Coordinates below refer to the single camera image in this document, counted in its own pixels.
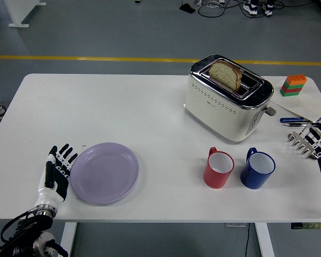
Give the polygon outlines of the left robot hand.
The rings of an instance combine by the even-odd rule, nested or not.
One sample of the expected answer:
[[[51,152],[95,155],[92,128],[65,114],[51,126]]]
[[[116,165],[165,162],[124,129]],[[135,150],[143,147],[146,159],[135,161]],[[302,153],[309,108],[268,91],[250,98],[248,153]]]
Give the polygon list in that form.
[[[58,148],[53,146],[50,150],[37,190],[36,205],[50,205],[55,208],[64,202],[67,196],[69,178],[72,166],[78,154],[73,152],[69,144]]]

